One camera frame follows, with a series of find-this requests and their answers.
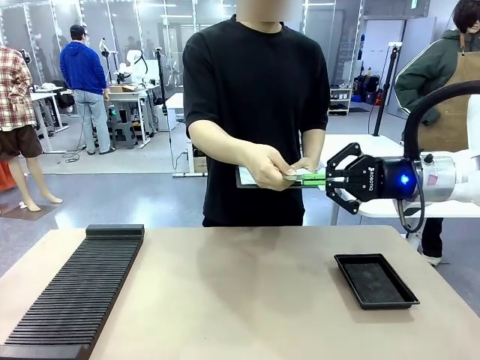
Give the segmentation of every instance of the green jacket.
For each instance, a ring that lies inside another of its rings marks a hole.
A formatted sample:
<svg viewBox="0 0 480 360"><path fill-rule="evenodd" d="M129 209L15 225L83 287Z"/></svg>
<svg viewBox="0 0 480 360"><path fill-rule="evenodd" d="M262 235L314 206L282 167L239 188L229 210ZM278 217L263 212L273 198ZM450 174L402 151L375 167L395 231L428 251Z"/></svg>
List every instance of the green jacket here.
<svg viewBox="0 0 480 360"><path fill-rule="evenodd" d="M465 42L465 51L480 51L478 34L466 34ZM407 115L423 97L442 88L450 80L457 69L459 52L460 32L448 30L440 40L432 43L398 74L395 92L400 108ZM425 114L422 122L424 125L432 125L439 118L439 112L433 108Z"/></svg>

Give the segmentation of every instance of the sleeve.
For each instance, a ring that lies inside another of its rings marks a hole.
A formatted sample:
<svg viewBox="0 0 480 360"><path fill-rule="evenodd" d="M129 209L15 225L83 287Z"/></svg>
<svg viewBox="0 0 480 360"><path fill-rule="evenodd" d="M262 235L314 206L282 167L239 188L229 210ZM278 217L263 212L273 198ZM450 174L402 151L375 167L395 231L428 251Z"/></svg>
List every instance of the sleeve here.
<svg viewBox="0 0 480 360"><path fill-rule="evenodd" d="M395 80L395 93L400 108L409 115L424 98L420 91L429 83L438 79L441 74L438 67L439 57L443 55L440 42L431 44L408 64ZM433 124L440 117L435 108L427 111L422 119L426 125Z"/></svg>
<svg viewBox="0 0 480 360"><path fill-rule="evenodd" d="M95 76L98 79L98 82L100 83L100 86L102 89L107 88L107 78L105 77L104 73L104 67L100 63L100 58L98 57L98 54L91 49L90 52L91 60L93 61L93 72Z"/></svg>
<svg viewBox="0 0 480 360"><path fill-rule="evenodd" d="M300 131L326 130L329 122L330 82L325 56L316 44L316 73L300 120Z"/></svg>
<svg viewBox="0 0 480 360"><path fill-rule="evenodd" d="M200 34L193 35L183 52L184 113L188 127L198 120L218 124L217 87L206 45Z"/></svg>
<svg viewBox="0 0 480 360"><path fill-rule="evenodd" d="M13 81L15 82L15 89L11 92L13 96L25 96L30 93L32 74L22 55L17 51L13 54Z"/></svg>
<svg viewBox="0 0 480 360"><path fill-rule="evenodd" d="M62 51L60 54L60 70L65 82L67 83L68 87L71 89L72 85L70 81L70 76L68 75L67 64L65 64L65 51Z"/></svg>

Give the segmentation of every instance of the plaid shirt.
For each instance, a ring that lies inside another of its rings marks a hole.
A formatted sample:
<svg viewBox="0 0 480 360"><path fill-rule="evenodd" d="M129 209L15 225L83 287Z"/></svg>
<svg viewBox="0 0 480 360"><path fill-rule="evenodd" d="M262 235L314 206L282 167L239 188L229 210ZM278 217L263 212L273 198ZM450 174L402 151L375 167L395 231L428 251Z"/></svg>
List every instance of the plaid shirt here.
<svg viewBox="0 0 480 360"><path fill-rule="evenodd" d="M32 75L20 52L0 46L0 130L36 124Z"/></svg>

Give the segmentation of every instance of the brown shorts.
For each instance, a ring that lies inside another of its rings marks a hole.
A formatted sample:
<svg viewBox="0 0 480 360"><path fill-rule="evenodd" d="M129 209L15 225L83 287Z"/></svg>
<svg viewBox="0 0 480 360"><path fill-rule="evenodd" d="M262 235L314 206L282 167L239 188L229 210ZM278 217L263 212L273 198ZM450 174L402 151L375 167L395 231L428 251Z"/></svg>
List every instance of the brown shorts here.
<svg viewBox="0 0 480 360"><path fill-rule="evenodd" d="M42 145L33 126L0 131L0 160L9 160L20 154L26 158L36 158L42 152Z"/></svg>

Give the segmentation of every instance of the black pants of man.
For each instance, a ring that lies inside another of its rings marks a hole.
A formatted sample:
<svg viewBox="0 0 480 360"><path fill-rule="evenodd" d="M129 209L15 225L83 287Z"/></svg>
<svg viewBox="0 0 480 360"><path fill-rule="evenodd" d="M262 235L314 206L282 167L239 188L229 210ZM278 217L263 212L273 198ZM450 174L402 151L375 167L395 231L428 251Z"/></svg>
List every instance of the black pants of man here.
<svg viewBox="0 0 480 360"><path fill-rule="evenodd" d="M441 218L430 218L425 222L425 228L421 235L421 247L427 257L442 257L443 243L440 238L442 233Z"/></svg>
<svg viewBox="0 0 480 360"><path fill-rule="evenodd" d="M254 222L233 221L232 223L219 223L218 221L205 218L203 227L301 227L303 214L290 217L288 220L258 220Z"/></svg>

